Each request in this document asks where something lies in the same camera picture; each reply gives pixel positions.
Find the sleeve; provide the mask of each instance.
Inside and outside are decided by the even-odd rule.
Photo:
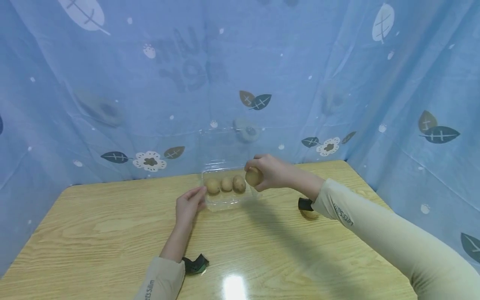
[[[156,257],[134,300],[175,300],[185,278],[185,263]]]
[[[480,299],[480,275],[452,248],[328,179],[312,208],[350,229],[405,275],[419,300]]]

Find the wrist strap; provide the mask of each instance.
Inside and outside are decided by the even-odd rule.
[[[185,262],[185,274],[200,274],[210,263],[203,254],[200,254],[194,262],[186,257],[182,257],[182,260]]]
[[[310,199],[299,198],[299,210],[306,210],[312,212],[312,203],[313,201]]]

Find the blue backdrop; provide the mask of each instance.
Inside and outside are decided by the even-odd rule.
[[[0,275],[68,186],[345,159],[480,270],[477,0],[0,1]]]

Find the wooden table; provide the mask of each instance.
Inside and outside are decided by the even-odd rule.
[[[386,207],[343,161],[300,167]],[[198,184],[187,175],[66,189],[0,281],[0,299],[132,299],[174,225],[175,199]],[[178,299],[416,299],[341,224],[302,215],[299,196],[270,190],[257,205],[201,212],[186,256],[211,263],[185,279]]]

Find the potato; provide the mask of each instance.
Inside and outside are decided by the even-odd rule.
[[[235,175],[235,177],[233,178],[233,189],[238,193],[243,193],[246,188],[247,185],[245,184],[245,180],[243,180],[243,177],[240,175]]]
[[[264,175],[258,168],[251,167],[245,174],[245,180],[249,185],[255,187],[264,180]]]
[[[210,194],[215,195],[220,192],[220,181],[218,181],[218,179],[209,178],[205,180],[204,183],[205,183],[205,186],[207,187],[207,191]]]
[[[231,177],[224,177],[221,181],[222,189],[226,192],[229,192],[233,188],[233,181]]]

